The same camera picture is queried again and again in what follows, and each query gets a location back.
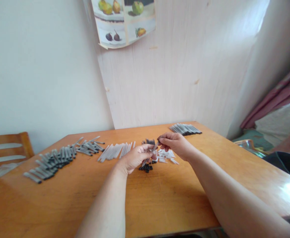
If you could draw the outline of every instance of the pillow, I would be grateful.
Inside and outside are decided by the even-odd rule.
[[[290,104],[287,104],[255,122],[256,130],[264,139],[277,146],[290,135]]]

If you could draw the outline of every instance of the curtain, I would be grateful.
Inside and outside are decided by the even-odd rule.
[[[290,72],[242,122],[241,128],[254,128],[255,121],[290,103]]]

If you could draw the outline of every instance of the pear illustration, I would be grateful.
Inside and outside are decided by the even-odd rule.
[[[111,6],[111,4],[106,3],[103,6],[103,13],[106,14],[106,15],[111,15],[112,14],[112,6]]]
[[[118,35],[118,33],[116,32],[116,30],[114,30],[115,31],[115,35],[114,35],[114,40],[116,40],[116,41],[120,41],[120,36]]]
[[[144,28],[135,29],[136,37],[141,37],[146,34],[146,30]]]
[[[114,13],[120,13],[120,10],[121,10],[120,4],[116,0],[114,0],[114,2],[113,2],[113,12]]]
[[[103,11],[103,7],[106,5],[106,1],[105,0],[100,0],[99,1],[99,9],[101,11]]]

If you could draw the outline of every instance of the person's right hand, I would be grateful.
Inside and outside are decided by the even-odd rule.
[[[187,161],[188,158],[194,156],[194,154],[198,152],[198,150],[179,133],[166,132],[158,137],[157,140],[159,141],[158,145],[161,145],[161,149],[165,149],[166,152],[172,149],[184,161]]]

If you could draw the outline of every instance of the fruit poster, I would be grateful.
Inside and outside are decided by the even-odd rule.
[[[154,0],[91,0],[100,45],[128,46],[156,28]]]

